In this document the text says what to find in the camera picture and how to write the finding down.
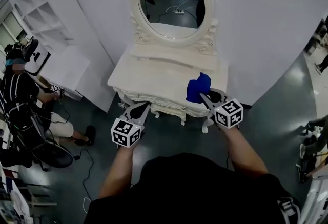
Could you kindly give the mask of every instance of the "black shirt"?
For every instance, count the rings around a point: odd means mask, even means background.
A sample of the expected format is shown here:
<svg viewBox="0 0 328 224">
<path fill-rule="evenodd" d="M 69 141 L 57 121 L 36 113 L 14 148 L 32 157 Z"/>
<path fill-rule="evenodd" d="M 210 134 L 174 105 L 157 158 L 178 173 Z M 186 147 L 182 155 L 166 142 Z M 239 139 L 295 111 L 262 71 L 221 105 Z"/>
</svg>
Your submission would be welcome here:
<svg viewBox="0 0 328 224">
<path fill-rule="evenodd" d="M 37 99 L 40 88 L 33 81 L 33 79 L 27 74 L 16 75 L 11 68 L 7 67 L 4 73 L 4 78 L 0 84 L 0 91 L 3 95 L 5 112 L 8 113 L 16 103 L 21 103 L 27 98 Z M 33 110 L 39 115 L 41 123 L 46 132 L 49 129 L 51 121 L 51 113 L 47 110 L 39 108 L 37 105 L 33 105 Z M 10 112 L 10 122 L 16 125 L 17 128 L 21 128 L 24 123 L 24 119 L 28 119 L 23 115 L 23 111 L 16 110 Z"/>
<path fill-rule="evenodd" d="M 91 202 L 85 223 L 133 221 L 285 223 L 277 199 L 290 197 L 270 174 L 249 180 L 202 156 L 147 162 L 124 194 Z"/>
</svg>

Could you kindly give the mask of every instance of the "blue cloth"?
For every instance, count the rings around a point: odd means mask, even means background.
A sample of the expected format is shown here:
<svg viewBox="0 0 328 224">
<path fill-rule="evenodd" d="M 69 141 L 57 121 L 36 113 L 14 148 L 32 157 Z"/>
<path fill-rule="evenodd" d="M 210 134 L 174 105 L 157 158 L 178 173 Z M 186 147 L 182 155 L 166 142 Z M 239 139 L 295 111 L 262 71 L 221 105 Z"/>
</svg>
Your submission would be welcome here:
<svg viewBox="0 0 328 224">
<path fill-rule="evenodd" d="M 211 79 L 208 75 L 200 73 L 197 80 L 190 80 L 187 86 L 187 98 L 188 102 L 202 103 L 200 93 L 208 94 L 211 88 Z"/>
<path fill-rule="evenodd" d="M 13 65 L 13 64 L 21 64 L 21 65 L 25 65 L 26 62 L 25 62 L 23 59 L 21 59 L 21 58 L 8 59 L 8 60 L 6 61 L 6 66 L 11 66 L 11 65 Z"/>
</svg>

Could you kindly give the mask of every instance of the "ornate mirror frame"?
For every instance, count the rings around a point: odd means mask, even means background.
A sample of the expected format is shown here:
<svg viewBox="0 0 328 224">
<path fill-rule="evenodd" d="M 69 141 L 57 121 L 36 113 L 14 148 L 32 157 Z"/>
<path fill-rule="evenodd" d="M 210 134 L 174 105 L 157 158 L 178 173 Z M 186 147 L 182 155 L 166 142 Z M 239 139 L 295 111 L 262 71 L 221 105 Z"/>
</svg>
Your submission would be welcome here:
<svg viewBox="0 0 328 224">
<path fill-rule="evenodd" d="M 205 16 L 198 30 L 189 37 L 183 39 L 168 38 L 157 33 L 140 8 L 140 0 L 131 0 L 132 21 L 136 25 L 134 33 L 135 42 L 138 44 L 160 43 L 168 47 L 192 47 L 202 54 L 216 54 L 214 34 L 218 20 L 213 18 L 213 0 L 204 0 Z"/>
</svg>

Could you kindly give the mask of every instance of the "white wall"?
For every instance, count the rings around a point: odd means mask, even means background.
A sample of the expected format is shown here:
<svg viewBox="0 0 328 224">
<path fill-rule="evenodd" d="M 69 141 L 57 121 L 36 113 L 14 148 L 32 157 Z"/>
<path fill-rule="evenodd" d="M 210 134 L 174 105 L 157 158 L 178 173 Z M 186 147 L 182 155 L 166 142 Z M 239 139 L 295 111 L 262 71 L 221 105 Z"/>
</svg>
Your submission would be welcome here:
<svg viewBox="0 0 328 224">
<path fill-rule="evenodd" d="M 132 42 L 129 0 L 78 0 L 117 63 Z M 230 62 L 228 93 L 253 104 L 302 51 L 328 0 L 215 0 L 217 47 Z"/>
</svg>

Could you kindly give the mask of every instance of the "person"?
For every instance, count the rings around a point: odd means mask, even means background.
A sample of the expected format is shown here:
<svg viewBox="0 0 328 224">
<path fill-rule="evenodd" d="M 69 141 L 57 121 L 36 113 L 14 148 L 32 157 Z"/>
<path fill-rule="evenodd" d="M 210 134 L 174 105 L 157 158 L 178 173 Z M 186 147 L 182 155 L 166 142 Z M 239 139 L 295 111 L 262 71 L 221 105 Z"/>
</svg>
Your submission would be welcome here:
<svg viewBox="0 0 328 224">
<path fill-rule="evenodd" d="M 323 59 L 322 63 L 316 64 L 316 70 L 321 74 L 328 67 L 328 55 Z"/>
<path fill-rule="evenodd" d="M 25 72 L 25 61 L 20 49 L 12 49 L 6 57 L 6 67 L 4 78 L 0 84 L 0 93 L 2 97 L 1 105 L 7 114 L 8 108 L 16 107 L 30 98 L 38 99 L 44 104 L 58 98 L 55 93 L 45 93 Z M 44 133 L 49 138 L 54 138 L 57 143 L 75 141 L 78 145 L 83 143 L 89 146 L 93 145 L 94 127 L 88 126 L 86 134 L 83 135 L 74 130 L 73 125 L 60 115 L 41 109 L 36 104 L 31 107 L 40 118 Z M 18 112 L 10 112 L 9 122 L 21 130 L 25 122 L 23 117 L 26 116 L 18 109 Z"/>
<path fill-rule="evenodd" d="M 224 133 L 235 172 L 205 157 L 183 153 L 148 161 L 139 182 L 130 188 L 135 146 L 120 147 L 84 223 L 107 222 L 114 216 L 119 221 L 143 222 L 220 218 L 224 223 L 285 223 L 279 203 L 297 201 L 268 173 L 236 127 L 218 127 Z"/>
<path fill-rule="evenodd" d="M 323 127 L 321 134 L 315 143 L 307 146 L 302 143 L 299 146 L 299 156 L 301 159 L 304 159 L 305 155 L 313 155 L 320 152 L 328 143 L 328 115 L 323 118 L 310 121 L 305 127 L 307 131 L 314 131 L 315 126 Z"/>
<path fill-rule="evenodd" d="M 328 157 L 319 164 L 319 166 L 317 166 L 314 170 L 312 170 L 311 172 L 309 172 L 308 174 L 306 174 L 306 177 L 312 177 L 312 175 L 316 172 L 318 172 L 320 169 L 322 169 L 325 165 L 328 164 Z"/>
</svg>

